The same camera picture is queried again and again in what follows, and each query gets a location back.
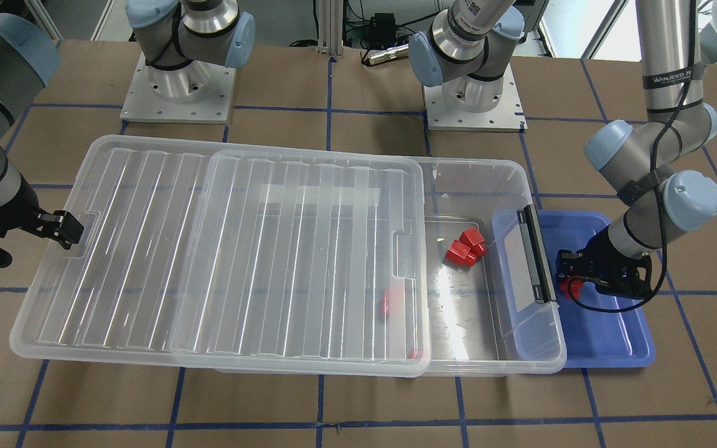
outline light blue cap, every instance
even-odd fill
[[[27,20],[5,12],[0,14],[0,36],[32,66],[43,86],[49,85],[60,67],[60,54],[51,40]]]
[[[692,232],[717,215],[717,185],[699,171],[681,171],[669,178],[663,201],[675,226]]]
[[[524,36],[524,16],[511,6],[495,23],[492,31],[510,40],[520,40]]]
[[[251,59],[254,43],[256,43],[256,21],[251,14],[243,12],[237,26],[234,27],[234,35],[231,37],[231,45],[228,46],[223,65],[230,68],[245,67],[248,59]]]
[[[705,140],[705,143],[712,140],[713,137],[717,135],[717,111],[712,108],[711,105],[705,103],[705,110],[710,114],[710,121],[711,121],[711,127],[710,127],[710,135],[708,136],[708,139]]]
[[[409,40],[409,60],[416,79],[426,87],[436,87],[444,83],[436,51],[430,46],[430,40],[421,31]]]
[[[616,155],[632,134],[632,126],[623,119],[606,124],[588,140],[583,151],[595,170],[601,170]]]
[[[176,9],[178,3],[177,0],[128,0],[126,17],[129,26],[140,29],[153,25]]]

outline blue tray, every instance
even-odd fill
[[[546,257],[553,264],[558,250],[583,249],[610,222],[601,213],[568,210],[541,210],[538,220]],[[567,368],[643,368],[654,362],[654,343],[643,309],[621,314],[593,312],[569,303],[557,284],[555,292],[566,339]],[[623,297],[602,295],[590,283],[584,284],[580,298],[585,304],[601,308],[623,308],[635,303]]]

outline red toy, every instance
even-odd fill
[[[478,257],[483,257],[483,255],[486,255],[486,252],[489,252],[489,250],[486,249],[486,238],[483,238],[483,235],[480,234],[478,227],[470,227],[464,230],[464,233],[461,233],[459,239],[462,243],[469,246],[470,249],[472,249],[472,253],[478,255]]]
[[[463,264],[463,266],[475,266],[477,262],[477,255],[472,253],[472,249],[458,240],[450,244],[447,255],[444,255],[444,257],[455,264]]]

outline transparent plastic bin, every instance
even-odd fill
[[[520,210],[527,175],[510,161],[415,158],[424,172],[427,279],[433,353],[426,375],[555,373],[566,342],[543,244],[535,253]],[[444,260],[453,240],[478,227],[489,252],[473,267]],[[541,263],[541,278],[534,271]],[[536,301],[534,282],[549,301]]]
[[[91,145],[11,334],[23,357],[417,376],[430,359],[411,159],[147,137]]]

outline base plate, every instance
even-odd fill
[[[145,60],[145,56],[140,54],[129,92],[123,100],[121,119],[142,123],[228,124],[235,68],[205,63],[212,77],[210,90],[197,101],[179,104],[165,101],[154,93],[148,80]]]
[[[470,113],[452,107],[444,99],[441,85],[424,88],[428,110],[428,128],[432,131],[486,131],[487,133],[518,133],[527,129],[522,102],[510,65],[503,75],[505,90],[500,104],[486,113]]]

